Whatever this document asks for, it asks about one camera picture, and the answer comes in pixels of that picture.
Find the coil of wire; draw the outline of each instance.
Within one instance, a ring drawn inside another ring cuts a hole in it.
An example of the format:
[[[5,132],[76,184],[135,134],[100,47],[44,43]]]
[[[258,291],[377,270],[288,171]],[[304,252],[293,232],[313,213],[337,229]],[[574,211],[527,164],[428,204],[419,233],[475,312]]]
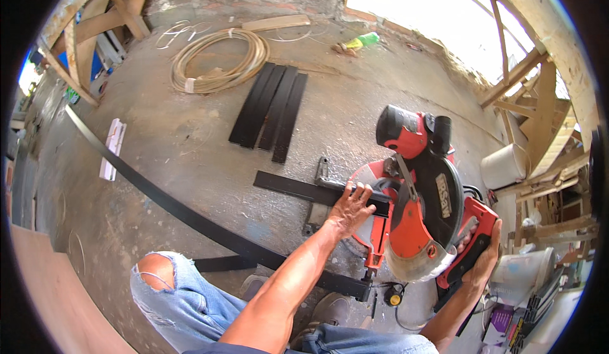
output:
[[[188,62],[194,56],[210,45],[229,38],[249,43],[246,57],[237,67],[220,75],[203,75],[197,78],[186,76]],[[175,56],[171,65],[171,83],[176,90],[188,93],[214,93],[229,89],[254,76],[269,56],[269,43],[257,34],[244,29],[220,30],[191,42]]]

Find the white bucket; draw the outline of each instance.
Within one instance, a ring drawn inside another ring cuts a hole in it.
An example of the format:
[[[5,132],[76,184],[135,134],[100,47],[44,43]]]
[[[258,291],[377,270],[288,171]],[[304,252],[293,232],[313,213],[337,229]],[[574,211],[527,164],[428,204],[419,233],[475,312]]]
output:
[[[490,292],[497,295],[501,304],[526,304],[530,293],[536,292],[550,278],[555,261],[552,247],[521,255],[503,255],[491,275]]]
[[[527,153],[520,145],[509,144],[484,157],[480,162],[487,189],[498,189],[527,177]]]

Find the ripped jeans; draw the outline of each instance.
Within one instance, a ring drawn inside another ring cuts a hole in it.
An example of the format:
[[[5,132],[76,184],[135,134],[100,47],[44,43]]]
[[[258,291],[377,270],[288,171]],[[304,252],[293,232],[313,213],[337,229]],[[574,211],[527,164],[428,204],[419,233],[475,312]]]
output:
[[[138,266],[131,271],[131,295],[146,319],[179,353],[206,349],[217,342],[247,302],[209,284],[192,260],[170,251],[155,252],[171,260],[174,289],[157,291],[142,280]],[[435,346],[421,335],[319,325],[303,336],[302,351],[286,353],[428,354]]]

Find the concrete floor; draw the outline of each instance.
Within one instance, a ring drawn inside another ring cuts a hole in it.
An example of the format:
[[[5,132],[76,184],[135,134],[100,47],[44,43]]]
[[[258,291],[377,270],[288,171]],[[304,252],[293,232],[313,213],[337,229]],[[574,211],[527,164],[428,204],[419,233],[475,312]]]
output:
[[[177,20],[167,20],[167,25]],[[207,21],[215,22],[212,30],[226,26],[217,20]],[[316,30],[324,27],[325,23],[320,23]],[[269,42],[271,61],[294,65],[309,74],[288,160],[285,166],[272,163],[269,152],[228,142],[253,80],[208,96],[175,91],[169,81],[170,60],[186,44],[186,37],[180,36],[168,49],[157,50],[156,39],[164,30],[129,46],[125,62],[106,78],[108,85],[99,109],[80,101],[74,110],[102,141],[112,119],[126,122],[123,160],[202,215],[276,251],[289,254],[304,241],[301,226],[308,203],[253,187],[256,171],[311,181],[318,158],[328,155],[333,176],[345,179],[364,163],[392,153],[375,140],[377,117],[387,104],[452,117],[455,164],[463,183],[484,189],[480,160],[502,146],[492,111],[483,112],[474,95],[451,82],[435,59],[392,38],[387,47],[376,44],[365,48],[359,59],[338,56],[329,46],[305,38],[293,43]],[[288,39],[306,31],[301,27],[281,33]],[[261,35],[277,38],[274,31]],[[330,23],[316,39],[336,43],[355,36],[351,30]],[[218,43],[192,63],[193,76],[216,66],[229,69],[246,50],[243,41]],[[177,221],[121,175],[114,182],[100,179],[101,157],[66,116],[65,101],[57,95],[37,101],[57,105],[58,111],[47,115],[48,129],[40,145],[36,228],[50,234],[56,251],[68,253],[91,298],[137,351],[174,352],[133,304],[130,268],[150,251],[178,251],[194,259],[231,252]],[[357,278],[363,275],[361,259],[341,245],[326,268]],[[206,278],[236,293],[254,272],[271,273],[258,267],[208,274]],[[386,267],[379,271],[378,282],[392,279]],[[323,289],[314,289],[305,301],[306,308],[299,310],[295,328],[308,322],[312,308],[324,294]],[[354,302],[349,326],[360,326],[370,314],[372,300]],[[413,328],[423,324],[431,317],[436,300],[433,282],[409,285],[400,307],[401,322]],[[379,301],[377,318],[370,328],[403,332],[393,313]],[[451,352],[478,350],[480,318],[472,319]]]

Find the knee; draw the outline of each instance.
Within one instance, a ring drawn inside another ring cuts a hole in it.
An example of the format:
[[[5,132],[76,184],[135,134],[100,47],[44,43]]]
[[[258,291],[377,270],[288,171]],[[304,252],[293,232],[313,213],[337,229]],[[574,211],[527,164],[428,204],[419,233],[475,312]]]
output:
[[[158,253],[146,255],[138,262],[138,271],[143,281],[151,288],[174,289],[174,265],[170,259]]]

